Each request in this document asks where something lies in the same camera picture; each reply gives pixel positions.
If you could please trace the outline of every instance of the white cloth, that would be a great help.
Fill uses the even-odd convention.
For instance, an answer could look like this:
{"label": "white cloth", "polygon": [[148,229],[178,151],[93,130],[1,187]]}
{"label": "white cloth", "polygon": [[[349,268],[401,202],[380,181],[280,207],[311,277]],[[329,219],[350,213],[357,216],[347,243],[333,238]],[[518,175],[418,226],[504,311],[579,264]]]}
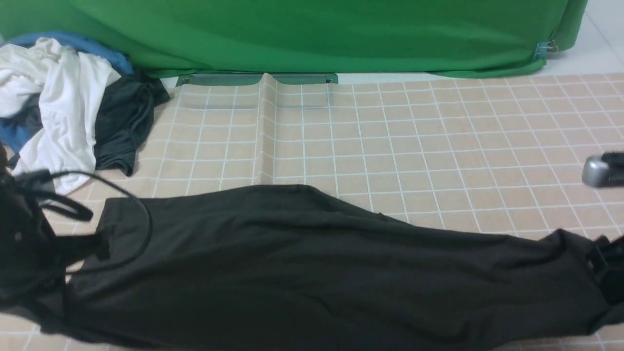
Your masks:
{"label": "white cloth", "polygon": [[[0,47],[0,116],[19,110],[24,94],[41,93],[43,129],[21,149],[13,174],[40,169],[94,172],[95,118],[104,89],[119,78],[105,59],[75,52],[54,39],[41,38],[28,49]],[[67,175],[56,179],[54,187],[67,195],[88,179]]]}

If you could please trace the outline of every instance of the silver object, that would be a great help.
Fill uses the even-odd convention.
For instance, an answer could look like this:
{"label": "silver object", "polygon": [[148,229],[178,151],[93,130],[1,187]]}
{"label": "silver object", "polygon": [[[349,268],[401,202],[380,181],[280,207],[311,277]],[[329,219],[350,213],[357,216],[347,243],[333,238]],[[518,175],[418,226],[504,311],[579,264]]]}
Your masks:
{"label": "silver object", "polygon": [[583,166],[583,183],[594,188],[624,187],[624,165],[610,162],[605,156],[615,156],[609,153],[602,156],[590,156]]}

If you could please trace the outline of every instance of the floor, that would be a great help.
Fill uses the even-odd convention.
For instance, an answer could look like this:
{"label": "floor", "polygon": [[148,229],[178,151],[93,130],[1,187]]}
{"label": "floor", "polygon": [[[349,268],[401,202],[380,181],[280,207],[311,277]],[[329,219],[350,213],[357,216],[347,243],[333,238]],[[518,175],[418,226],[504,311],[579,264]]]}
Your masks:
{"label": "floor", "polygon": [[[148,197],[306,183],[412,224],[536,239],[557,227],[619,235],[624,192],[580,182],[586,157],[624,149],[624,1],[590,0],[577,45],[533,77],[340,74],[340,85],[184,86],[157,110],[136,175]],[[175,79],[166,79],[175,85]],[[98,214],[107,189],[73,197]],[[58,232],[85,232],[49,216]],[[119,351],[0,317],[0,350]],[[623,351],[624,327],[505,351]]]}

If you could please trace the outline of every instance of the black clothing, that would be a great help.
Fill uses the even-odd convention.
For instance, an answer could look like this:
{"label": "black clothing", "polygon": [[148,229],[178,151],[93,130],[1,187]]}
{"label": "black clothing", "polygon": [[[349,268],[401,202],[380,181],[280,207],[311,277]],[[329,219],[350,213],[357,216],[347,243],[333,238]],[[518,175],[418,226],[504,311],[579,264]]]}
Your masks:
{"label": "black clothing", "polygon": [[154,107],[169,101],[160,79],[138,72],[106,87],[95,119],[95,169],[134,173],[137,150],[154,124]]}
{"label": "black clothing", "polygon": [[[593,333],[624,320],[585,256],[557,230],[540,241],[415,227],[305,185],[145,200],[147,251],[77,275],[66,309],[12,313],[85,342],[257,351],[486,351]],[[143,240],[136,203],[109,199],[99,229],[118,262]]]}

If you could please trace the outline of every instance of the gray plastic object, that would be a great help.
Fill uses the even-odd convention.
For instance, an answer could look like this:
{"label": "gray plastic object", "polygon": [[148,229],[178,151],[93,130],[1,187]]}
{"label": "gray plastic object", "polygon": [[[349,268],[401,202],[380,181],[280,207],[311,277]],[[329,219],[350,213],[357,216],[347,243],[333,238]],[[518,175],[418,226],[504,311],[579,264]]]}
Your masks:
{"label": "gray plastic object", "polygon": [[[197,86],[249,86],[260,82],[263,73],[230,72],[230,73],[196,73],[180,76],[176,86],[194,84]],[[338,83],[335,73],[271,73],[271,76],[282,84],[328,84]]]}
{"label": "gray plastic object", "polygon": [[624,157],[622,152],[588,157],[581,176],[583,183],[594,188],[624,187],[624,167],[619,161],[613,162],[614,159],[622,157]]}

